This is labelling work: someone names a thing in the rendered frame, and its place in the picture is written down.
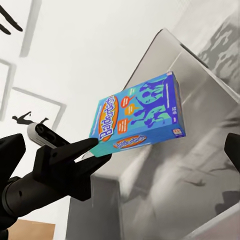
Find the board game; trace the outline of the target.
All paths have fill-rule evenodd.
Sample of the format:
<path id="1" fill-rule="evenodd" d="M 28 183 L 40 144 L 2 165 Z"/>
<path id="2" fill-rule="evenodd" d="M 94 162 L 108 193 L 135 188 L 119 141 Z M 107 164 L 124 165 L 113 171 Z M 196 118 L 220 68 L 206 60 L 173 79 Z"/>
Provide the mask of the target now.
<path id="1" fill-rule="evenodd" d="M 90 138 L 96 157 L 186 137 L 173 71 L 99 100 Z"/>

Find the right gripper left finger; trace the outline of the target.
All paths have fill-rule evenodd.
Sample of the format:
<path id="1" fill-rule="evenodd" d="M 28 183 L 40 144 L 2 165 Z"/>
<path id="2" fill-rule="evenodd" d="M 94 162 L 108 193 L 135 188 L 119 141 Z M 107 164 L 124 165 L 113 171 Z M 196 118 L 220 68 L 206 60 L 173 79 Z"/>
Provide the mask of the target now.
<path id="1" fill-rule="evenodd" d="M 0 138 L 0 193 L 26 152 L 22 133 Z"/>

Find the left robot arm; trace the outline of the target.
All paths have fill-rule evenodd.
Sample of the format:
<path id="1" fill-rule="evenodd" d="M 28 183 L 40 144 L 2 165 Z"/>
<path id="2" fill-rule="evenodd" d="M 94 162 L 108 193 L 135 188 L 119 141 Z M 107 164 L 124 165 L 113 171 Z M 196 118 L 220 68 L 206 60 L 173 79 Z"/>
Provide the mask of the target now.
<path id="1" fill-rule="evenodd" d="M 112 158 L 112 153 L 75 162 L 99 144 L 98 138 L 69 143 L 42 123 L 31 123 L 28 138 L 39 145 L 33 170 L 23 178 L 10 178 L 0 193 L 0 240 L 9 240 L 9 230 L 19 217 L 66 196 L 80 201 L 91 198 L 95 171 Z"/>

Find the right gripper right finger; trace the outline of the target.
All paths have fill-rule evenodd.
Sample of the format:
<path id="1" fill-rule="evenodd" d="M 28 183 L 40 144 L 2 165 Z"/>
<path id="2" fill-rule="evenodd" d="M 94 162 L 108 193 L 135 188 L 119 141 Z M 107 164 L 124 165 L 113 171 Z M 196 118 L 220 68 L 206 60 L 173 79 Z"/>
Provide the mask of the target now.
<path id="1" fill-rule="evenodd" d="M 240 135 L 228 133 L 224 151 L 240 173 Z"/>

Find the toy box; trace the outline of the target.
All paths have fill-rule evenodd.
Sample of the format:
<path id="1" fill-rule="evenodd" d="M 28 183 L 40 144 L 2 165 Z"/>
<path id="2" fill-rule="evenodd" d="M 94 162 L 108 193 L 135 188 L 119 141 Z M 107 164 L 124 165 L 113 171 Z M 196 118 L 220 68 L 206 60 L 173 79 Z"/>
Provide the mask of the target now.
<path id="1" fill-rule="evenodd" d="M 112 153 L 91 198 L 70 196 L 65 240 L 240 240 L 240 173 L 224 151 L 240 95 L 208 68 L 159 30 L 122 91 L 173 71 L 186 136 Z"/>

